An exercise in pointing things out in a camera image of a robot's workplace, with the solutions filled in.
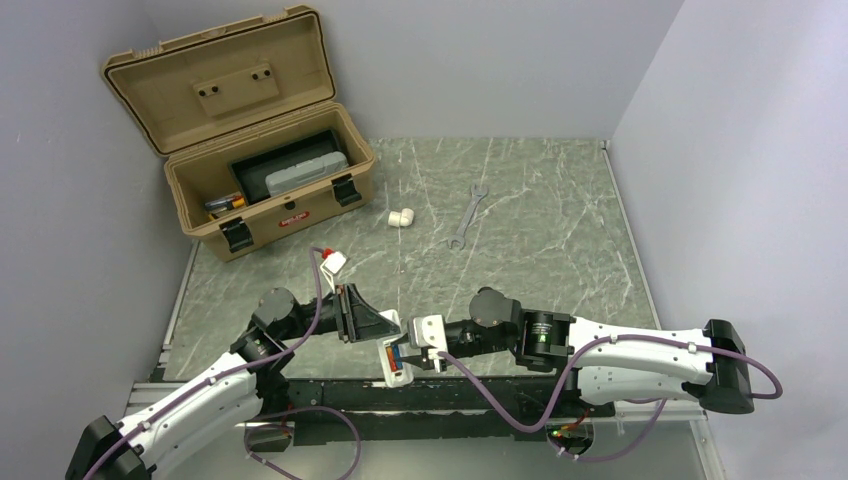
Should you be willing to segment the small blue battery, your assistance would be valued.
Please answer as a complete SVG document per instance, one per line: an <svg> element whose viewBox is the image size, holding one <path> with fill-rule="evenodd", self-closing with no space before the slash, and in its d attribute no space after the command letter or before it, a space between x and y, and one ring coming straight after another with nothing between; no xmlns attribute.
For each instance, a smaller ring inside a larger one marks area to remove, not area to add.
<svg viewBox="0 0 848 480"><path fill-rule="evenodd" d="M400 352L399 345L397 343L392 343L390 350L391 350L391 353L392 353L393 362L395 363L395 365L398 368L402 368L403 367L403 361L402 361L403 356Z"/></svg>

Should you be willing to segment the white remote control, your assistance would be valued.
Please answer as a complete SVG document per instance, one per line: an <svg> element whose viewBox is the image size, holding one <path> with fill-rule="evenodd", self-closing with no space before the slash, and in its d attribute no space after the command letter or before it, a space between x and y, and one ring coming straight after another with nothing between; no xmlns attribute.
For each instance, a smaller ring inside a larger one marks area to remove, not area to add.
<svg viewBox="0 0 848 480"><path fill-rule="evenodd" d="M380 312L383 319L388 320L391 327L395 327L390 334L377 341L378 355L384 375L386 388L400 388L413 382L414 374L412 368L403 363L402 358L407 355L409 337L406 328L396 310L384 310Z"/></svg>

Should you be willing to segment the orange red AA battery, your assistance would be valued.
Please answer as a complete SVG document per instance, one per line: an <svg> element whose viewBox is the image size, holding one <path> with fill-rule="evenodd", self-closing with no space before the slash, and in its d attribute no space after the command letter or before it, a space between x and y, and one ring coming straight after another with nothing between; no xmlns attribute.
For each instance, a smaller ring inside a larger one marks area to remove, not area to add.
<svg viewBox="0 0 848 480"><path fill-rule="evenodd" d="M391 353L390 347L391 347L391 345L387 346L387 347L385 348L385 350L386 350L386 354L387 354L387 358L388 358L388 364L389 364L390 371L391 371L391 372L393 372L393 373L395 373L395 372L399 371L399 370L400 370L400 368L398 368L398 367L395 365L395 363L393 362L393 358L392 358L392 353Z"/></svg>

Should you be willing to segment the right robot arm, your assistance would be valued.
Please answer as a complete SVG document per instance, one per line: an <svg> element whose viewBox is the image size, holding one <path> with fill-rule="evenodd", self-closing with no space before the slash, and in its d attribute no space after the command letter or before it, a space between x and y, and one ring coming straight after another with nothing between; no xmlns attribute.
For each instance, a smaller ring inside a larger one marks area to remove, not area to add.
<svg viewBox="0 0 848 480"><path fill-rule="evenodd" d="M675 399L724 414L754 410L746 349L733 325L713 319L702 329L658 331L621 327L566 313L524 308L484 287L470 317L413 318L396 339L378 347L384 379L405 386L413 371L444 371L447 359L508 352L530 371L557 371L551 388L557 411L574 415L589 405Z"/></svg>

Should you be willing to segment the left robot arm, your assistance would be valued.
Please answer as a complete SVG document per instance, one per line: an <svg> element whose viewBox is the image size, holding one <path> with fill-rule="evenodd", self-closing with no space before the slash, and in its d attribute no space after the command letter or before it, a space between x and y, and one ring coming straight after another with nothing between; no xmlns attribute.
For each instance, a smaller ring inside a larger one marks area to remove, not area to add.
<svg viewBox="0 0 848 480"><path fill-rule="evenodd" d="M344 284L299 303L285 288L265 293L246 330L212 366L162 400L85 427L65 473L68 479L150 479L201 439L256 416L279 417L291 403L283 370L294 348L313 335L355 343L400 333L396 311L378 311Z"/></svg>

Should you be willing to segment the white pvc elbow fitting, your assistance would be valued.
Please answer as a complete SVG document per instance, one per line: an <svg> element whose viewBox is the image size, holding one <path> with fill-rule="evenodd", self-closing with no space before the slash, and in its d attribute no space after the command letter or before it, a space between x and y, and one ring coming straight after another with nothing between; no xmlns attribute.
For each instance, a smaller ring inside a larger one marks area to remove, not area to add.
<svg viewBox="0 0 848 480"><path fill-rule="evenodd" d="M390 211L387 224L393 228L410 227L415 219L415 212L411 208L403 208L399 211Z"/></svg>

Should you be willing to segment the grey plastic case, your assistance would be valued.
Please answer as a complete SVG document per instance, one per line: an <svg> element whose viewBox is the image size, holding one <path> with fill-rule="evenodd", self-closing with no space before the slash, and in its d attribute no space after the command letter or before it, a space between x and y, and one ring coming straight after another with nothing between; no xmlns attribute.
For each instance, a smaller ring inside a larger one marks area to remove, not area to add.
<svg viewBox="0 0 848 480"><path fill-rule="evenodd" d="M348 167L346 155L335 151L300 162L266 176L265 184L270 196L277 196L307 185Z"/></svg>

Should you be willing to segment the silver open-end wrench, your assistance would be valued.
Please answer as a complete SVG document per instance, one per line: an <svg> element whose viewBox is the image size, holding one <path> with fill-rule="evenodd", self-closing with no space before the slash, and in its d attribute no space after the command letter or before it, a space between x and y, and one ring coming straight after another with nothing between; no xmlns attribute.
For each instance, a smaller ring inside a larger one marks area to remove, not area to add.
<svg viewBox="0 0 848 480"><path fill-rule="evenodd" d="M475 216L478 205L488 195L488 193L489 188L487 186L481 186L478 184L471 185L470 200L467 205L467 208L460 220L460 223L455 233L447 239L447 246L449 249L456 248L462 250L464 248L466 243L466 231Z"/></svg>

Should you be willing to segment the black tray in toolbox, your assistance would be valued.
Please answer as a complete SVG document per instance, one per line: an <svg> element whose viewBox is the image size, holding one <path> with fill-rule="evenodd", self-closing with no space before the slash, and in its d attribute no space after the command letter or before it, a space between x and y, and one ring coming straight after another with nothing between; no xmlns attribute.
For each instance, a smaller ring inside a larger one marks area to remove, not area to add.
<svg viewBox="0 0 848 480"><path fill-rule="evenodd" d="M347 157L337 132L325 129L262 153L235 160L229 164L229 170L247 203L256 204L274 197L269 195L266 188L267 175L335 151L340 151Z"/></svg>

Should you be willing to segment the tan plastic toolbox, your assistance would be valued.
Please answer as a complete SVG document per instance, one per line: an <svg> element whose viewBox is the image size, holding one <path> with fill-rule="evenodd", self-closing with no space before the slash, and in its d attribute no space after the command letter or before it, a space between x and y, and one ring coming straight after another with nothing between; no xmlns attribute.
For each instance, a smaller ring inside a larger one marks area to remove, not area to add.
<svg viewBox="0 0 848 480"><path fill-rule="evenodd" d="M102 75L163 158L183 232L224 262L373 199L376 156L336 101L321 19L309 6L117 54ZM208 218L205 202L244 197L231 162L325 129L337 132L346 169Z"/></svg>

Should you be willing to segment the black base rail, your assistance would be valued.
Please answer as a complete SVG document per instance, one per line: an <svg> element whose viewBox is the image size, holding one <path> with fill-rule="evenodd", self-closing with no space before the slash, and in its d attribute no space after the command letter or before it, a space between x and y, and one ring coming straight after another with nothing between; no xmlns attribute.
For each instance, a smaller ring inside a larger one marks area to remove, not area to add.
<svg viewBox="0 0 848 480"><path fill-rule="evenodd" d="M554 376L483 377L482 383L522 424L534 424L543 414L556 383ZM580 417L612 417L611 402L590 406L579 399L572 380L566 382L550 422ZM424 440L510 437L541 441L541 431L518 432L497 414L464 377L422 378L400 388L386 388L370 379L289 379L287 389L263 401L261 414L282 413L291 407L324 406L342 411L357 427L362 440ZM295 445L335 441L345 425L324 412L295 414Z"/></svg>

